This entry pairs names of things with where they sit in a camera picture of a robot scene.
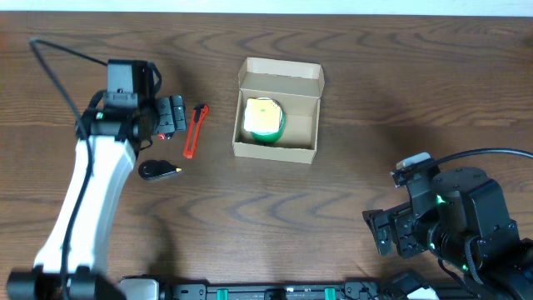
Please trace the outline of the yellow spiral notepad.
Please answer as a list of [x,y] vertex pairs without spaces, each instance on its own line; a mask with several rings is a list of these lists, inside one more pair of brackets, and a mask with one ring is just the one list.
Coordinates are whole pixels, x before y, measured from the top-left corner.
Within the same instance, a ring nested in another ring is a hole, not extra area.
[[243,127],[251,133],[275,133],[280,129],[282,109],[280,104],[268,97],[248,98]]

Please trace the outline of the black tape measure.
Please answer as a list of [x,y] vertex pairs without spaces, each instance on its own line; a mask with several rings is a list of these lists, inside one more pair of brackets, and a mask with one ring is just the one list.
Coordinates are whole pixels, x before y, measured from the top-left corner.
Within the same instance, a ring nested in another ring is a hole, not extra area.
[[146,181],[168,178],[182,170],[166,160],[147,160],[138,167],[139,176]]

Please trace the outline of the green tape roll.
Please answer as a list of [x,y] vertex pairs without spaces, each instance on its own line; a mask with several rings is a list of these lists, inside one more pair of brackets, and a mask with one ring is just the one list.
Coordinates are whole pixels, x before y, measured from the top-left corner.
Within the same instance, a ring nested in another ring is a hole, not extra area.
[[284,132],[286,125],[286,115],[282,109],[281,126],[277,132],[274,133],[255,133],[250,132],[252,137],[260,143],[274,143],[279,140]]

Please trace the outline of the cardboard box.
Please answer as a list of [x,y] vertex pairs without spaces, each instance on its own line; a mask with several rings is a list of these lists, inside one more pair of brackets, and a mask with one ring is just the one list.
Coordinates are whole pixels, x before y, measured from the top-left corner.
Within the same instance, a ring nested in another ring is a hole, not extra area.
[[238,73],[234,154],[291,163],[312,163],[317,151],[322,66],[247,58]]

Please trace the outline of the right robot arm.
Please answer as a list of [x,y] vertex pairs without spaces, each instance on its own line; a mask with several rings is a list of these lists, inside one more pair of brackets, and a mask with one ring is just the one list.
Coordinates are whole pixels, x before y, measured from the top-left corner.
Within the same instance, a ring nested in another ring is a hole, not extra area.
[[362,216],[382,256],[431,252],[462,273],[459,284],[477,298],[532,297],[532,241],[521,238],[501,185],[476,167],[430,167],[408,178],[394,172],[408,202]]

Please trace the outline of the red black stapler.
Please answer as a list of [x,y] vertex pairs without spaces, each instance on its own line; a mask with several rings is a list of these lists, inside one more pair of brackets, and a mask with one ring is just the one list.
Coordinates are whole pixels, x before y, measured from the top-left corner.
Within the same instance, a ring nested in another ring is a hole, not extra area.
[[168,133],[158,133],[158,138],[161,139],[161,140],[170,140],[172,139],[173,137],[173,133],[172,132],[168,132]]

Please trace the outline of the red utility knife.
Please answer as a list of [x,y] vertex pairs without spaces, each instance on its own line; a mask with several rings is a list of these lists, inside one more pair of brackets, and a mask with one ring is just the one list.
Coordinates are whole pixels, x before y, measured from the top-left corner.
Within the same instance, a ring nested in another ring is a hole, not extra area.
[[194,157],[202,123],[209,111],[209,106],[203,103],[196,105],[193,109],[192,120],[187,132],[187,140],[183,151],[183,156],[187,159],[193,159]]

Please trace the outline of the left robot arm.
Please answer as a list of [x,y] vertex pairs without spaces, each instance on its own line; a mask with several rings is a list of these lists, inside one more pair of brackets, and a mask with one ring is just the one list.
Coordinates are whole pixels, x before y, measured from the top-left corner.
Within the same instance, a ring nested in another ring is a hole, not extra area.
[[78,140],[76,162],[62,210],[31,271],[13,271],[11,299],[153,299],[148,287],[116,285],[106,278],[107,250],[124,184],[137,161],[137,136],[121,138],[127,123],[137,124],[142,106],[99,92],[82,120],[88,137]]

